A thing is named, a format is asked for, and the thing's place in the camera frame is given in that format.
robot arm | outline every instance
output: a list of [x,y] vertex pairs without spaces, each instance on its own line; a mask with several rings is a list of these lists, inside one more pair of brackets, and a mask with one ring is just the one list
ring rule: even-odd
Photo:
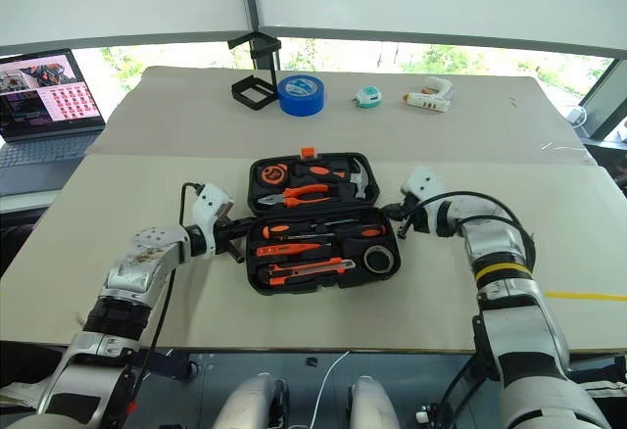
[[233,205],[226,193],[213,184],[195,187],[193,225],[147,228],[114,263],[42,396],[39,414],[68,416],[88,428],[122,426],[134,397],[131,364],[169,275],[196,256],[232,252],[228,240],[245,231],[237,224],[241,231],[225,233],[233,225],[226,217]]
[[424,167],[401,191],[404,203],[385,208],[392,219],[406,220],[399,237],[413,225],[464,238],[478,290],[475,346],[488,376],[502,384],[504,427],[609,428],[585,390],[567,378],[568,346],[533,280],[533,240],[513,213],[489,196],[447,194]]

black tool case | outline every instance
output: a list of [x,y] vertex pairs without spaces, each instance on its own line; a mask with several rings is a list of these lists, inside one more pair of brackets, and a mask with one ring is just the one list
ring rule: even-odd
[[[363,198],[358,198],[358,188],[351,182],[351,175],[361,169],[367,175],[367,185],[363,188]],[[328,191],[307,193],[300,199],[330,199],[295,207],[286,207],[281,202],[260,203],[265,196],[280,195],[286,188],[312,184],[325,184]],[[251,225],[246,241],[246,269],[251,285],[260,294],[273,295],[314,292],[319,286],[335,284],[352,287],[390,278],[399,270],[401,257],[389,220],[373,206],[378,196],[379,188],[370,164],[360,153],[317,155],[311,149],[303,149],[300,157],[254,162],[248,203],[259,219]],[[287,225],[289,231],[279,231],[282,225]],[[315,237],[285,238],[300,235]],[[303,244],[307,246],[300,248],[307,251],[283,253],[293,248],[285,245]],[[338,259],[345,261],[339,269],[329,263]],[[312,263],[320,264],[317,267],[322,270],[299,268]],[[335,270],[325,271],[328,267]]]

hammer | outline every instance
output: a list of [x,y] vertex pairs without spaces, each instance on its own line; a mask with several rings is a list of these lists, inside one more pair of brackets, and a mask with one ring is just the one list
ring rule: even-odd
[[365,186],[368,185],[368,172],[358,160],[355,160],[355,163],[359,169],[359,171],[351,173],[351,182],[357,186],[355,198],[365,199]]

yellow stripe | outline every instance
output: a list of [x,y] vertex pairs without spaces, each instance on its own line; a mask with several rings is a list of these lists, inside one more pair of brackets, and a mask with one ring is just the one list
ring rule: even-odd
[[611,294],[578,294],[574,292],[545,292],[545,296],[553,299],[579,299],[579,300],[609,300],[612,302],[627,302],[627,295]]
[[522,272],[527,272],[529,275],[531,275],[531,272],[529,271],[529,269],[522,264],[516,264],[515,262],[499,262],[498,264],[488,265],[487,267],[484,267],[483,269],[481,269],[474,276],[474,280],[476,282],[479,282],[479,279],[483,277],[484,275],[489,274],[490,272],[496,272],[498,270],[503,270],[503,269],[516,269]]

orange pliers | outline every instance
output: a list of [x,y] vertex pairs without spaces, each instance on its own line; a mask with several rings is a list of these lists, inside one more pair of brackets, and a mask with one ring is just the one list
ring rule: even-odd
[[328,201],[330,197],[318,197],[316,199],[299,199],[299,197],[312,192],[328,192],[329,186],[327,184],[310,184],[303,187],[288,187],[283,190],[282,194],[270,194],[269,196],[261,197],[257,202],[264,204],[265,206],[273,206],[274,204],[283,203],[285,207],[296,207],[301,204],[312,204],[314,202]]

